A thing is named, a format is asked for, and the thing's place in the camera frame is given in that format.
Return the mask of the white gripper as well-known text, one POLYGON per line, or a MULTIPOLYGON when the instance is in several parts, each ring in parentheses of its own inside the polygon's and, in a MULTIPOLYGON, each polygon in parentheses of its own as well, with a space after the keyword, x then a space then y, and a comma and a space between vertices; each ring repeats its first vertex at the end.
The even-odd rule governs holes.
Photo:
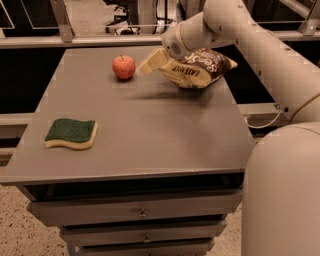
POLYGON ((146 75, 161 68, 168 62, 170 56, 175 59, 182 59, 187 55, 187 49, 182 41, 180 24, 169 27, 161 35, 161 40, 163 48, 155 49, 142 61, 137 68, 139 75, 146 75))

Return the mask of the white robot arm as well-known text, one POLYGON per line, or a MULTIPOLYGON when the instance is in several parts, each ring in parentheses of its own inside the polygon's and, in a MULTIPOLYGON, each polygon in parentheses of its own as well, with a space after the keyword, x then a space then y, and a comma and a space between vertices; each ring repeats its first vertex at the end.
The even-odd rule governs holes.
POLYGON ((162 36, 166 51, 140 66, 228 39, 289 120, 259 141, 245 171, 242 256, 320 256, 320 69, 260 27, 242 0, 206 0, 162 36))

